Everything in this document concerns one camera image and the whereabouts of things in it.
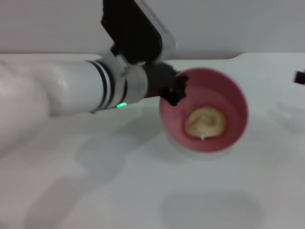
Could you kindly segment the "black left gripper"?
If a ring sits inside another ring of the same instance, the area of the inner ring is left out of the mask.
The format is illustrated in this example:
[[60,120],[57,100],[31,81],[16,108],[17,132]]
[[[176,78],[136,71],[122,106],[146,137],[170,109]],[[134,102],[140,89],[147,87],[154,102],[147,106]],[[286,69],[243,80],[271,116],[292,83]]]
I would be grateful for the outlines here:
[[142,68],[147,76],[147,94],[160,94],[166,89],[164,99],[171,106],[177,106],[186,97],[185,89],[188,76],[176,77],[177,71],[164,62],[146,63]]

